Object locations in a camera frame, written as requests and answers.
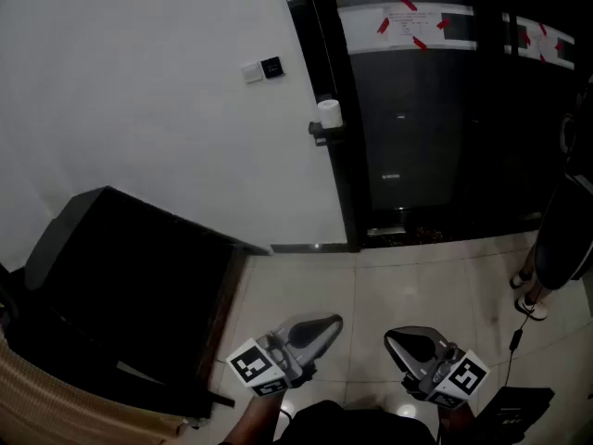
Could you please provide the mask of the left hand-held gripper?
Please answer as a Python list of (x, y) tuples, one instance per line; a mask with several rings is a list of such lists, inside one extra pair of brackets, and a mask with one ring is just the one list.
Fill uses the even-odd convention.
[[(248, 339), (226, 363), (256, 397), (267, 397), (299, 388), (317, 372), (315, 360), (330, 348), (343, 328), (337, 313), (307, 313), (290, 317), (276, 334)], [(292, 348), (284, 339), (295, 339)]]

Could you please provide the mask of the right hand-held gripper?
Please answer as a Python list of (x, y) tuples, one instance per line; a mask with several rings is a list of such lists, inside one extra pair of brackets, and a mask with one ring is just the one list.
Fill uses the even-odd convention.
[[(401, 326), (385, 333), (387, 352), (405, 373), (402, 386), (418, 401), (458, 409), (481, 387), (488, 367), (471, 351), (461, 350), (432, 327)], [(442, 349), (434, 357), (434, 350)]]

